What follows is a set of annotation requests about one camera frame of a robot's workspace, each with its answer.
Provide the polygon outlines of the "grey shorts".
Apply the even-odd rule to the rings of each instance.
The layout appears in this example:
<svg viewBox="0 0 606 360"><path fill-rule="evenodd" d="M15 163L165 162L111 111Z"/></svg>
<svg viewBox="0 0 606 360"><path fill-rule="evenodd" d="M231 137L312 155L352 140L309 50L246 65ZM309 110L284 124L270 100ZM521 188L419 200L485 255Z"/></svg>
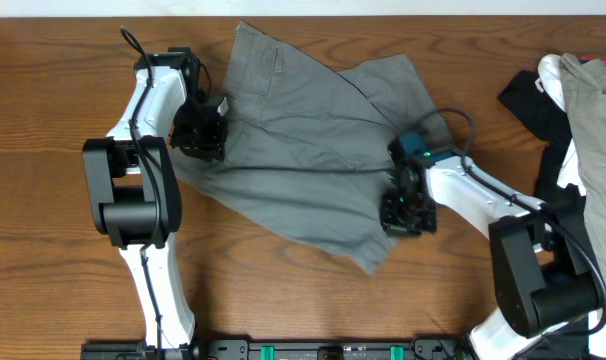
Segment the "grey shorts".
<svg viewBox="0 0 606 360"><path fill-rule="evenodd" d="M269 231L373 273L396 245L379 220L393 167L388 145L451 133L405 55L336 72L240 24L223 83L222 161L170 153L177 177Z"/></svg>

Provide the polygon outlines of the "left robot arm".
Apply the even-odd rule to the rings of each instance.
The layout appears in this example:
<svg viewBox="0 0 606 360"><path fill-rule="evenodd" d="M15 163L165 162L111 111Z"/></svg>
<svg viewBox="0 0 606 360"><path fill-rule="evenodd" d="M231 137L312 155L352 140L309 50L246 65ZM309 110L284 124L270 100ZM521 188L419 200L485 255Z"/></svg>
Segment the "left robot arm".
<svg viewBox="0 0 606 360"><path fill-rule="evenodd" d="M82 155L94 225L126 262L143 310L139 345L83 347L85 359L195 359L195 315L176 255L180 190L169 156L223 161L227 100L200 86L206 67L188 47L143 54L136 88L117 124Z"/></svg>

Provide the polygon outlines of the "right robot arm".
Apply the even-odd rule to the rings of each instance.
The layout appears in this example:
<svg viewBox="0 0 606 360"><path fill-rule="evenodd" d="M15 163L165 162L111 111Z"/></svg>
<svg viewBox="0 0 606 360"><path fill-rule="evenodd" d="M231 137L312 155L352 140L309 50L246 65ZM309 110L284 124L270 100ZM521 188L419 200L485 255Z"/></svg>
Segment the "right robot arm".
<svg viewBox="0 0 606 360"><path fill-rule="evenodd" d="M573 322L600 311L606 285L573 193L549 205L523 195L480 170L464 151L430 149L417 133L388 146L394 187L380 208L383 230L418 237L437 229L436 210L447 207L490 243L497 309L446 359L524 359L544 341L587 339L602 323Z"/></svg>

